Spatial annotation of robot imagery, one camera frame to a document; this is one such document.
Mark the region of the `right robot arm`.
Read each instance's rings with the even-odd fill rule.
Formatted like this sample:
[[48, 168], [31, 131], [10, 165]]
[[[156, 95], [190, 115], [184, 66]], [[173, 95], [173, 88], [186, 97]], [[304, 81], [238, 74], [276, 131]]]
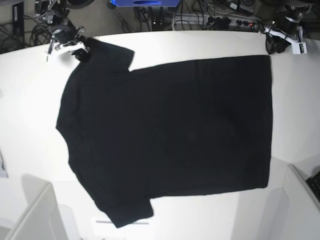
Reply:
[[75, 27], [68, 18], [70, 13], [66, 0], [37, 0], [35, 1], [35, 18], [47, 26], [51, 35], [47, 56], [57, 56], [70, 53], [79, 61], [90, 57], [90, 48], [83, 26]]

